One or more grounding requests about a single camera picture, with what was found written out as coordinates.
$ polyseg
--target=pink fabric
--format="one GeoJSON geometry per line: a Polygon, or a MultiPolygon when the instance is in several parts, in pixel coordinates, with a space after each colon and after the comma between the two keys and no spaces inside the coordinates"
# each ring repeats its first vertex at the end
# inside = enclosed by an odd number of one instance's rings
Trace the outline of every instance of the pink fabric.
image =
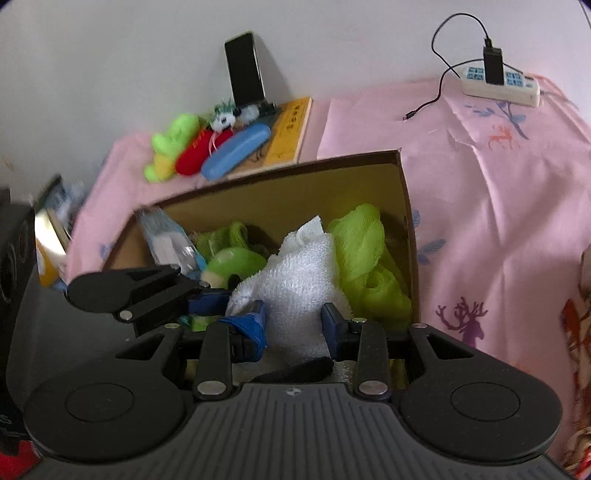
{"type": "MultiPolygon", "coordinates": [[[[316,159],[328,101],[312,103],[300,161],[316,159]]],[[[209,182],[201,175],[176,176],[164,183],[148,183],[144,167],[152,162],[151,134],[137,133],[117,141],[90,195],[78,214],[68,248],[64,280],[99,271],[133,212],[209,182]]]]}
{"type": "Polygon", "coordinates": [[[508,106],[465,96],[451,76],[437,103],[402,121],[436,92],[429,81],[333,99],[318,156],[401,149],[423,321],[558,393],[559,458],[573,431],[560,312],[591,242],[591,130],[562,99],[508,106]]]}

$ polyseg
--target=purple deer pattern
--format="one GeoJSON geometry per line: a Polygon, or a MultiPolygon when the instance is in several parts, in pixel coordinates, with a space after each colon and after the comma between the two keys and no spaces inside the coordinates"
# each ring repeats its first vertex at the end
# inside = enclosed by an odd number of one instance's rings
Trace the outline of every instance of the purple deer pattern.
{"type": "Polygon", "coordinates": [[[468,305],[464,297],[460,297],[461,301],[453,309],[453,314],[456,320],[459,322],[458,325],[454,325],[448,322],[445,318],[445,309],[447,306],[437,306],[436,314],[443,324],[449,330],[457,330],[462,334],[462,342],[465,344],[476,347],[476,339],[484,340],[484,332],[480,326],[480,320],[484,315],[488,313],[488,310],[482,310],[484,302],[474,302],[472,309],[468,305]]]}

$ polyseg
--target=circular pad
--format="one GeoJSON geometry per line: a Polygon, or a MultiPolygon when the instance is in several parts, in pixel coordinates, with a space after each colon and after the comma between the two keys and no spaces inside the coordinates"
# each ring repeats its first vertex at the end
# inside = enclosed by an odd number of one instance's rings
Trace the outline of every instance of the circular pad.
{"type": "Polygon", "coordinates": [[[74,390],[66,399],[66,410],[81,421],[110,421],[134,406],[134,394],[121,385],[95,383],[74,390]]]}
{"type": "Polygon", "coordinates": [[[32,440],[48,456],[83,463],[133,458],[162,444],[185,406],[149,363],[104,359],[42,384],[24,409],[32,440]]]}
{"type": "Polygon", "coordinates": [[[402,394],[425,444],[458,459],[508,463],[544,453],[560,425],[550,387],[490,357],[436,360],[402,394]]]}
{"type": "Polygon", "coordinates": [[[519,397],[503,385],[476,382],[457,388],[452,393],[452,405],[469,419],[499,421],[517,412],[519,397]]]}

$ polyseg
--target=plastic bag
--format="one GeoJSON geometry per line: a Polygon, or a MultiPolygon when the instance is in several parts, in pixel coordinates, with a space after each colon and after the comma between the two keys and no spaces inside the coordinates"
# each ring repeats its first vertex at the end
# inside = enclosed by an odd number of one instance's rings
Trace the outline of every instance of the plastic bag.
{"type": "Polygon", "coordinates": [[[179,265],[181,273],[200,278],[207,262],[183,228],[157,207],[136,213],[139,226],[157,265],[179,265]]]}

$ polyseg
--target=blue leaf pattern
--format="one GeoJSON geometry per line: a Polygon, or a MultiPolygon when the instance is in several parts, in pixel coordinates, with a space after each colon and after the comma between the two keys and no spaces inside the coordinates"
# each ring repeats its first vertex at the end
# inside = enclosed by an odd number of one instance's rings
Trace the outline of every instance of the blue leaf pattern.
{"type": "Polygon", "coordinates": [[[439,238],[434,240],[433,242],[429,242],[423,245],[419,251],[423,254],[436,254],[441,250],[441,248],[445,245],[445,240],[443,238],[439,238]]]}
{"type": "Polygon", "coordinates": [[[418,210],[413,210],[413,227],[418,227],[421,224],[421,214],[418,210]]]}
{"type": "Polygon", "coordinates": [[[519,126],[519,124],[525,122],[527,117],[523,114],[513,115],[513,113],[511,112],[511,102],[495,102],[495,105],[499,108],[500,112],[497,112],[490,107],[486,107],[486,110],[480,110],[476,105],[464,105],[464,107],[471,108],[472,113],[477,114],[479,117],[487,118],[493,115],[508,120],[509,122],[511,122],[511,124],[515,128],[515,131],[520,135],[521,138],[529,140],[527,135],[519,126]]]}
{"type": "Polygon", "coordinates": [[[99,247],[99,255],[101,260],[106,260],[109,254],[111,253],[111,249],[113,248],[113,244],[110,245],[103,245],[101,244],[99,247]]]}
{"type": "MultiPolygon", "coordinates": [[[[421,223],[421,214],[418,210],[413,210],[413,226],[417,228],[421,223]]],[[[432,242],[428,242],[423,245],[417,251],[417,261],[421,265],[430,265],[431,261],[429,260],[428,255],[436,254],[441,250],[443,245],[446,244],[446,241],[443,238],[439,238],[432,242]]]]}
{"type": "Polygon", "coordinates": [[[421,252],[417,254],[417,260],[421,265],[429,265],[431,263],[427,256],[423,255],[421,252]]]}

